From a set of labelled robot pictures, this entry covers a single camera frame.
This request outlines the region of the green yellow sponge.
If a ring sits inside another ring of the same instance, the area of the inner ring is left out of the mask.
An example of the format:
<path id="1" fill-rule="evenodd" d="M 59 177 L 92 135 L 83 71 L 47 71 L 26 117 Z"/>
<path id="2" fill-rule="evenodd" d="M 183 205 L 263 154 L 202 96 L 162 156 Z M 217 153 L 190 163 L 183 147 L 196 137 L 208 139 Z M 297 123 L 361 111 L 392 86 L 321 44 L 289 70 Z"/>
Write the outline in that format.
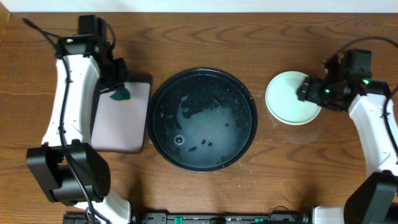
<path id="1" fill-rule="evenodd" d="M 115 90 L 110 98 L 115 101 L 128 101 L 131 99 L 131 94 L 127 88 L 123 87 Z"/>

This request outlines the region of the mint plate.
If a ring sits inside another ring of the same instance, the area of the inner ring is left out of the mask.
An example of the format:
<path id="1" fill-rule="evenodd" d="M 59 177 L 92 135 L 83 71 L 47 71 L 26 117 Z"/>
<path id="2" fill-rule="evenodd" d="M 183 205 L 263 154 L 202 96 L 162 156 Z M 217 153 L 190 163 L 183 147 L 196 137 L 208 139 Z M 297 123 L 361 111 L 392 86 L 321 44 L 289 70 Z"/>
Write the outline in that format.
<path id="1" fill-rule="evenodd" d="M 302 125 L 314 120 L 321 112 L 315 103 L 300 101 L 296 94 L 308 75 L 288 71 L 276 75 L 268 84 L 265 102 L 270 113 L 279 121 L 290 125 Z"/>

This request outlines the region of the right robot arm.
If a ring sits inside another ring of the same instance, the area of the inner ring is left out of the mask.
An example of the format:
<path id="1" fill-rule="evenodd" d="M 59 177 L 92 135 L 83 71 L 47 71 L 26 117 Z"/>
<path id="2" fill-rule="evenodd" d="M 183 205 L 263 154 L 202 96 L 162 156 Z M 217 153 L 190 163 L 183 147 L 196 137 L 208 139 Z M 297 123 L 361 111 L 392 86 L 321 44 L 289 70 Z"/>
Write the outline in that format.
<path id="1" fill-rule="evenodd" d="M 300 101 L 346 111 L 359 135 L 366 180 L 342 207 L 315 207 L 312 223 L 397 223 L 397 124 L 385 82 L 352 78 L 328 83 L 307 77 Z"/>

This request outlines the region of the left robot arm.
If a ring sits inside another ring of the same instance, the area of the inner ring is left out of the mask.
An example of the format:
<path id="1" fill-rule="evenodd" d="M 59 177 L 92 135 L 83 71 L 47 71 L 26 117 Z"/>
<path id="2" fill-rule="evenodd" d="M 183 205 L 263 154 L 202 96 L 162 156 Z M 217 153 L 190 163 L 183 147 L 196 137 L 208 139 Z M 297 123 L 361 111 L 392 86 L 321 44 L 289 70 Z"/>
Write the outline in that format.
<path id="1" fill-rule="evenodd" d="M 108 163 L 93 149 L 97 83 L 115 77 L 117 61 L 105 35 L 61 37 L 55 47 L 57 86 L 40 147 L 26 163 L 44 195 L 85 211 L 87 223 L 130 223 L 131 204 L 111 188 Z"/>

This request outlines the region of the black rectangular tray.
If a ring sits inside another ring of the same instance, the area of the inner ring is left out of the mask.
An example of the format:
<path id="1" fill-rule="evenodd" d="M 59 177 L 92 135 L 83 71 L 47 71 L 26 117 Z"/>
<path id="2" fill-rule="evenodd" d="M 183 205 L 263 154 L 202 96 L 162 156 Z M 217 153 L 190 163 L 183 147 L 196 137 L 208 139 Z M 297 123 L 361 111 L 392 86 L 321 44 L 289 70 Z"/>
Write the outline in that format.
<path id="1" fill-rule="evenodd" d="M 152 76 L 131 73 L 124 83 L 131 94 L 128 101 L 115 101 L 108 92 L 99 96 L 91 145 L 99 152 L 135 154 L 142 151 Z"/>

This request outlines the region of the black round tray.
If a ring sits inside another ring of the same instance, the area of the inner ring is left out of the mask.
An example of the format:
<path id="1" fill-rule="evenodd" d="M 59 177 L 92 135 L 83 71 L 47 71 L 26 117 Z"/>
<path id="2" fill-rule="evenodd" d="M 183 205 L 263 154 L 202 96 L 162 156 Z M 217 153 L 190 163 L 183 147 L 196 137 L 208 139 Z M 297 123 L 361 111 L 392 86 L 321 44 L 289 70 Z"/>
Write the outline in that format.
<path id="1" fill-rule="evenodd" d="M 213 172 L 238 161 L 257 131 L 257 109 L 248 88 L 232 74 L 193 68 L 154 93 L 147 123 L 150 140 L 171 164 Z"/>

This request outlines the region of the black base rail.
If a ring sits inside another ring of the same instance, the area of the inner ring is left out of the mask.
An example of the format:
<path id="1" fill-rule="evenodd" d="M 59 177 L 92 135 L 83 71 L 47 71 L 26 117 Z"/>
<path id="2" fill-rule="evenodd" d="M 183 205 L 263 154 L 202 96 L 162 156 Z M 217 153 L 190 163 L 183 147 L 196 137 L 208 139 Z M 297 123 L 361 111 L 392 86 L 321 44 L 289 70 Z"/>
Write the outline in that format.
<path id="1" fill-rule="evenodd" d="M 310 212 L 294 212 L 278 206 L 269 213 L 242 214 L 168 214 L 168 213 L 132 213 L 131 223 L 140 224 L 258 224 L 258 223 L 304 223 L 313 222 Z"/>

